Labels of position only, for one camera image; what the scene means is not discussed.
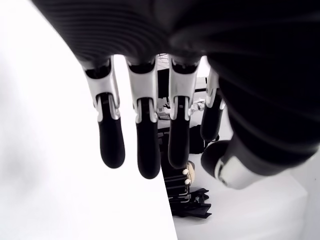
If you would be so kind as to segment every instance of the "metal joint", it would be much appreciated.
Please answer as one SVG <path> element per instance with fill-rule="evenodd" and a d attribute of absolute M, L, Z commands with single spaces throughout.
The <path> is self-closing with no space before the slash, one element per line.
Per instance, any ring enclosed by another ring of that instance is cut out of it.
<path fill-rule="evenodd" d="M 227 162 L 220 158 L 215 165 L 214 177 L 225 186 L 238 190 L 265 178 L 247 169 L 236 156 L 232 156 Z"/>
<path fill-rule="evenodd" d="M 226 106 L 226 102 L 222 99 L 221 103 L 220 103 L 220 106 L 219 106 L 219 109 L 223 110 L 223 109 L 225 109 L 225 106 Z"/>
<path fill-rule="evenodd" d="M 206 98 L 205 104 L 208 108 L 212 108 L 214 105 L 217 89 L 219 88 L 219 75 L 218 73 L 210 68 L 210 73 L 206 85 Z"/>
<path fill-rule="evenodd" d="M 135 122 L 141 123 L 142 121 L 142 106 L 141 99 L 149 99 L 149 114 L 150 120 L 153 123 L 158 121 L 157 115 L 157 101 L 158 101 L 158 73 L 157 73 L 157 58 L 151 61 L 154 65 L 153 69 L 146 73 L 133 72 L 129 66 L 133 64 L 128 61 L 128 71 L 132 92 L 133 108 L 136 113 Z"/>
<path fill-rule="evenodd" d="M 108 59 L 109 64 L 111 64 L 111 70 L 109 74 L 105 77 L 94 79 L 89 77 L 87 74 L 86 80 L 89 85 L 91 97 L 93 100 L 93 105 L 95 109 L 98 111 L 98 121 L 101 122 L 103 119 L 102 113 L 102 103 L 99 97 L 99 94 L 108 93 L 109 94 L 109 106 L 110 106 L 110 114 L 114 120 L 120 118 L 119 106 L 120 106 L 120 98 L 117 86 L 117 80 L 114 69 L 114 57 L 111 56 Z"/>
<path fill-rule="evenodd" d="M 185 97 L 184 118 L 186 121 L 190 120 L 191 106 L 193 104 L 197 71 L 199 62 L 195 62 L 192 66 L 195 70 L 191 73 L 183 74 L 174 70 L 175 62 L 172 56 L 169 55 L 169 103 L 170 103 L 170 118 L 175 120 L 178 114 L 178 97 Z M 188 65 L 182 65 L 183 69 L 188 68 Z"/>

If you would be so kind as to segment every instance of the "white floor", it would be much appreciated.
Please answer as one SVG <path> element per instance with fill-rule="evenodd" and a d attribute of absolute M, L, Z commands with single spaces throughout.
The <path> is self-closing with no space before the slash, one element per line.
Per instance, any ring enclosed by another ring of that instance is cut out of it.
<path fill-rule="evenodd" d="M 193 125 L 201 121 L 201 112 L 192 116 Z M 223 113 L 219 135 L 230 139 L 227 111 Z M 207 174 L 201 155 L 190 154 L 195 163 L 193 189 L 209 190 L 206 203 L 212 204 L 207 219 L 174 217 L 179 240 L 299 240 L 308 193 L 289 171 L 266 178 L 248 188 L 226 188 Z"/>

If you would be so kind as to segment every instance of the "white wall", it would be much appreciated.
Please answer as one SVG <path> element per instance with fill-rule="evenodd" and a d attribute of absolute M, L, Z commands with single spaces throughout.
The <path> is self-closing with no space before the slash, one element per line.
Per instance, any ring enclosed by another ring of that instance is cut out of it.
<path fill-rule="evenodd" d="M 126 158 L 110 169 L 85 74 L 31 1 L 0 0 L 0 36 L 0 239 L 176 240 L 162 173 L 138 170 L 124 57 L 114 61 Z"/>
<path fill-rule="evenodd" d="M 320 238 L 320 152 L 311 160 L 291 171 L 308 192 L 305 226 L 301 240 Z"/>

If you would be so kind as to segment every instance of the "white backdrop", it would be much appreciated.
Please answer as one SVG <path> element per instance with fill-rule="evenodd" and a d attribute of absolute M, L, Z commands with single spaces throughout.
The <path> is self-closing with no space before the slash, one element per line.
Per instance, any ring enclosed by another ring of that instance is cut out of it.
<path fill-rule="evenodd" d="M 100 157 L 80 64 L 27 0 L 0 1 L 0 239 L 177 239 L 162 173 L 137 166 L 125 59 L 115 56 L 124 165 Z"/>

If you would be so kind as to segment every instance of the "black fingertip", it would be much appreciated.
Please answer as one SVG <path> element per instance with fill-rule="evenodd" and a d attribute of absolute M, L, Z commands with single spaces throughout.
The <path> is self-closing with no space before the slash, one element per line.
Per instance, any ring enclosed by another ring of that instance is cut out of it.
<path fill-rule="evenodd" d="M 138 168 L 146 179 L 154 179 L 160 171 L 161 158 L 157 126 L 157 122 L 151 122 L 148 118 L 136 124 Z"/>
<path fill-rule="evenodd" d="M 215 177 L 215 168 L 219 159 L 226 153 L 229 140 L 217 141 L 209 145 L 201 156 L 201 165 L 203 169 Z"/>
<path fill-rule="evenodd" d="M 103 119 L 99 122 L 100 153 L 109 168 L 119 168 L 125 161 L 126 151 L 121 129 L 121 119 L 110 114 L 108 95 L 101 95 Z"/>
<path fill-rule="evenodd" d="M 185 120 L 185 109 L 178 109 L 177 117 L 170 122 L 168 159 L 175 169 L 186 166 L 190 148 L 190 121 Z"/>
<path fill-rule="evenodd" d="M 203 140 L 211 142 L 216 139 L 219 135 L 220 123 L 222 118 L 223 109 L 220 109 L 222 97 L 220 91 L 214 98 L 213 106 L 207 107 L 204 105 L 204 112 L 201 122 L 200 134 Z"/>

